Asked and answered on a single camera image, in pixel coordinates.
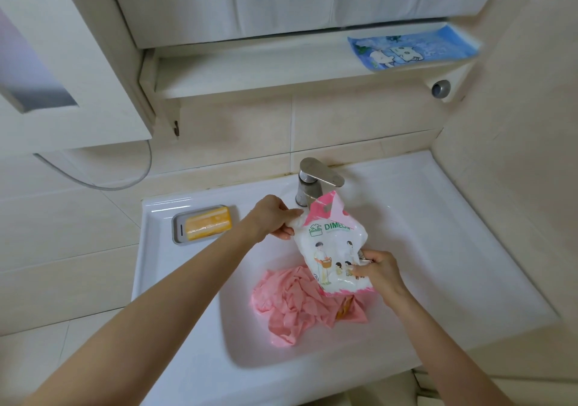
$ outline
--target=pink cloth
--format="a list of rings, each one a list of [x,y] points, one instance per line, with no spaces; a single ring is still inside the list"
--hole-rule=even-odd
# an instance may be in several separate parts
[[[327,297],[306,266],[266,271],[253,289],[251,306],[269,316],[271,343],[291,346],[315,321],[332,328],[346,296]],[[367,322],[363,307],[354,297],[344,321]]]

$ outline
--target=plastic bag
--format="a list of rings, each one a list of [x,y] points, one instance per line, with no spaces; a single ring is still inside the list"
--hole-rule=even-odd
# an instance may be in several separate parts
[[[354,264],[369,264],[361,247],[365,228],[343,210],[343,201],[331,191],[311,204],[311,211],[291,225],[305,263],[328,296],[373,291],[369,278],[351,273]]]

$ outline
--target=forearm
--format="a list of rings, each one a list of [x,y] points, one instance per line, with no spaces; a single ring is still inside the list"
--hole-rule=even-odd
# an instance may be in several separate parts
[[[413,296],[393,309],[447,406],[513,406]]]
[[[257,238],[243,222],[223,234],[112,318],[25,406],[140,404]]]

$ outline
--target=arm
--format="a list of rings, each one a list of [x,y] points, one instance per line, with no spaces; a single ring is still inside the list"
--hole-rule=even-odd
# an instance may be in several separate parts
[[[265,235],[288,240],[302,210],[266,196],[232,230],[127,305],[24,406],[138,405],[245,254]]]
[[[383,301],[399,317],[417,356],[448,406],[513,406],[403,283],[397,261],[389,252],[363,250],[375,263],[354,266],[353,274],[369,277]]]

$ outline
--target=faucet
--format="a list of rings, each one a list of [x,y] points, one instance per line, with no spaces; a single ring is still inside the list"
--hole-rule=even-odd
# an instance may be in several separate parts
[[[323,196],[322,184],[328,183],[333,187],[345,184],[343,176],[330,169],[316,158],[303,158],[299,164],[299,187],[295,202],[299,206],[310,206],[315,199]]]

